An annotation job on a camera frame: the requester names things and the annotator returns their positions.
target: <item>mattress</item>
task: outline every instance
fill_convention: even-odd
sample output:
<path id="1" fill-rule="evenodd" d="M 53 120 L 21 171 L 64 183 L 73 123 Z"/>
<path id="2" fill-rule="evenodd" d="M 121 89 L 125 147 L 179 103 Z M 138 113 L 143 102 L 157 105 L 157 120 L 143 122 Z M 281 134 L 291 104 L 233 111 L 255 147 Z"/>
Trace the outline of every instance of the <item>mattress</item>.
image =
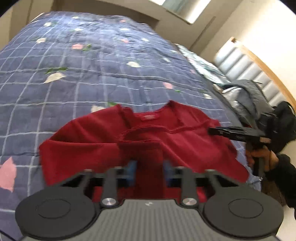
<path id="1" fill-rule="evenodd" d="M 38 146 L 60 127 L 114 104 L 145 112 L 170 99 L 232 124 L 206 80 L 148 25 L 74 12 L 34 19 L 0 51 L 0 164 L 16 167 L 11 187 L 0 188 L 0 229 L 21 237 L 15 208 L 44 188 Z M 243 144 L 233 143 L 247 168 Z"/>

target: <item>metal bolt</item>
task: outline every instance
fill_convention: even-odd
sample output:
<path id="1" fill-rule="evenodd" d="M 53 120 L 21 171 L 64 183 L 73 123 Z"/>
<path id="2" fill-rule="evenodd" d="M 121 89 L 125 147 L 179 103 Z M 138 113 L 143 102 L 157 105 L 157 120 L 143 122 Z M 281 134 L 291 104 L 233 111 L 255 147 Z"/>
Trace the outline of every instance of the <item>metal bolt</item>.
<path id="1" fill-rule="evenodd" d="M 197 204 L 197 201 L 192 197 L 185 198 L 182 202 L 187 206 L 193 206 Z"/>
<path id="2" fill-rule="evenodd" d="M 108 197 L 102 200 L 102 204 L 106 206 L 113 206 L 116 204 L 116 200 L 114 198 Z"/>

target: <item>person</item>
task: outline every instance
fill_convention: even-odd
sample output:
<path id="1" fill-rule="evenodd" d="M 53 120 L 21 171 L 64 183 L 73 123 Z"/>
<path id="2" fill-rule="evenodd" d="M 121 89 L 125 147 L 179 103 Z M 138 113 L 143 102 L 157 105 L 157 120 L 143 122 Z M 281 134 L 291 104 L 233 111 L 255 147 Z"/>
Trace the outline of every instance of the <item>person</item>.
<path id="1" fill-rule="evenodd" d="M 290 163 L 290 157 L 285 154 L 275 154 L 267 147 L 252 152 L 246 150 L 246 158 L 250 167 L 253 167 L 255 163 L 253 157 L 264 158 L 265 177 L 275 182 L 284 195 L 287 205 L 296 208 L 296 168 Z"/>

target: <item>black circular disc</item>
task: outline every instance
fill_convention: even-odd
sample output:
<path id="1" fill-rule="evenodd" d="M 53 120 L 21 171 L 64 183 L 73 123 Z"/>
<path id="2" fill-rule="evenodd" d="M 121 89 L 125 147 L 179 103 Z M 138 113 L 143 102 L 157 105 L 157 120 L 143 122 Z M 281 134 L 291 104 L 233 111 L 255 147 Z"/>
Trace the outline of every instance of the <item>black circular disc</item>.
<path id="1" fill-rule="evenodd" d="M 251 188 L 221 188 L 204 206 L 217 230 L 235 237 L 258 238 L 276 233 L 284 213 L 273 198 Z"/>
<path id="2" fill-rule="evenodd" d="M 95 216 L 92 201 L 81 190 L 49 187 L 24 199 L 15 211 L 23 234 L 40 240 L 74 236 Z"/>

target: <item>red garment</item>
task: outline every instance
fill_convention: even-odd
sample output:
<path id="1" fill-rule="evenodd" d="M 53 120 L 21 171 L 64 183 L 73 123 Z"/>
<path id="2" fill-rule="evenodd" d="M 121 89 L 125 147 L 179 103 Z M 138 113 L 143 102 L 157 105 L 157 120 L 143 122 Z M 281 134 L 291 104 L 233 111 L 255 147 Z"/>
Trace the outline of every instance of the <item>red garment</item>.
<path id="1" fill-rule="evenodd" d="M 174 101 L 145 113 L 116 105 L 72 120 L 40 145 L 44 178 L 51 185 L 84 169 L 103 173 L 137 160 L 129 197 L 178 198 L 163 183 L 163 160 L 169 160 L 173 166 L 201 173 L 216 169 L 245 182 L 249 173 L 236 160 L 230 140 L 207 134 L 215 126 L 219 122 L 199 109 Z"/>

